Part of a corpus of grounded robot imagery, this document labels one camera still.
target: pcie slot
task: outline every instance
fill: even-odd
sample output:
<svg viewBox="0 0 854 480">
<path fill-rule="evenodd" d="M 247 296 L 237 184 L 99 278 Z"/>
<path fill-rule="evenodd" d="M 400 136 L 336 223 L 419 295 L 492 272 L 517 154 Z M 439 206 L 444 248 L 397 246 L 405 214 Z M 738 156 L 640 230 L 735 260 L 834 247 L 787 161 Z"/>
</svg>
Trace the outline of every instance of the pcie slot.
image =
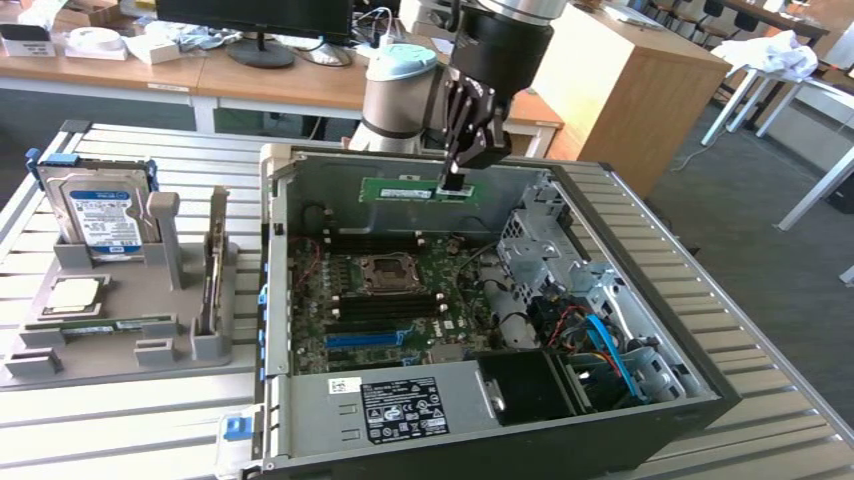
<svg viewBox="0 0 854 480">
<path fill-rule="evenodd" d="M 329 366 L 329 373 L 331 372 L 349 372 L 352 370 L 375 370 L 377 368 L 391 368 L 391 367 L 399 367 L 401 366 L 401 363 L 397 362 L 375 362 L 375 363 L 363 363 L 360 365 L 331 365 Z"/>
</svg>

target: hard drive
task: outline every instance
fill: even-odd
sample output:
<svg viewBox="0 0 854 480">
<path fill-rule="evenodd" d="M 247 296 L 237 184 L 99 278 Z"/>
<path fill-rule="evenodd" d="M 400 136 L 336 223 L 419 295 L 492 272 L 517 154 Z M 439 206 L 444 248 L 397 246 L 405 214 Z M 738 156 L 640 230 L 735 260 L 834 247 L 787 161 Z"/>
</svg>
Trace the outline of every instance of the hard drive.
<svg viewBox="0 0 854 480">
<path fill-rule="evenodd" d="M 141 260 L 143 244 L 160 241 L 145 209 L 157 185 L 155 162 L 53 154 L 37 172 L 65 243 L 86 245 L 93 260 Z"/>
</svg>

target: white box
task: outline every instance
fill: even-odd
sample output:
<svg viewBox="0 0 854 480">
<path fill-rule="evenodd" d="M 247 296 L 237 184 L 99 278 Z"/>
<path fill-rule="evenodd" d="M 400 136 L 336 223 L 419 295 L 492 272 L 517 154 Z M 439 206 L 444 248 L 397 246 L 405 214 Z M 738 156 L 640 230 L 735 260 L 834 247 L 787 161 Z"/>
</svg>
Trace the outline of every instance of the white box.
<svg viewBox="0 0 854 480">
<path fill-rule="evenodd" d="M 177 44 L 160 35 L 125 37 L 124 44 L 133 56 L 148 65 L 168 62 L 181 56 Z"/>
<path fill-rule="evenodd" d="M 9 57 L 54 57 L 50 34 L 33 25 L 0 25 L 2 46 Z"/>
</svg>

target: red cable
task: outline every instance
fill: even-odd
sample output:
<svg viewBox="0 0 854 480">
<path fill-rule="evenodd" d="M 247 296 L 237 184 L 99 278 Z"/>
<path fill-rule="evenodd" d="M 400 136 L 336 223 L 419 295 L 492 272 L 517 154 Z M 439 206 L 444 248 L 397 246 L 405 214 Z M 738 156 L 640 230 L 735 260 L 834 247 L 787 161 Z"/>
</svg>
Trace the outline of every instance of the red cable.
<svg viewBox="0 0 854 480">
<path fill-rule="evenodd" d="M 566 310 L 560 314 L 560 320 L 558 320 L 558 325 L 555 326 L 555 331 L 551 333 L 551 337 L 548 338 L 548 343 L 546 344 L 546 347 L 551 347 L 551 344 L 555 343 L 558 332 L 560 331 L 560 327 L 563 326 L 563 320 L 566 319 L 566 316 L 572 310 L 584 310 L 587 313 L 590 313 L 590 309 L 580 305 L 570 305 L 566 307 Z"/>
<path fill-rule="evenodd" d="M 315 270 L 315 267 L 317 266 L 317 262 L 320 261 L 320 245 L 311 238 L 293 237 L 288 240 L 288 242 L 295 242 L 296 240 L 303 240 L 303 239 L 308 240 L 311 244 L 315 246 L 315 258 L 311 261 L 311 266 L 308 267 L 308 270 L 305 270 L 305 273 L 303 273 L 303 276 L 300 277 L 299 281 L 293 284 L 293 290 L 296 290 L 300 287 L 300 285 L 308 278 L 308 275 L 311 275 L 311 272 Z"/>
</svg>

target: motherboard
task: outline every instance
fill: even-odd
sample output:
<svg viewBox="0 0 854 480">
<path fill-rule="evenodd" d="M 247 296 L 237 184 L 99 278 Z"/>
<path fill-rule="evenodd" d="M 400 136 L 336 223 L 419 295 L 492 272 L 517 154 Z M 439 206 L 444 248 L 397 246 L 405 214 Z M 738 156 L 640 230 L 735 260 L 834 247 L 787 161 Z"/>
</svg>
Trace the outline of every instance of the motherboard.
<svg viewBox="0 0 854 480">
<path fill-rule="evenodd" d="M 291 239 L 296 373 L 455 362 L 500 348 L 472 261 L 480 247 L 417 233 Z"/>
</svg>

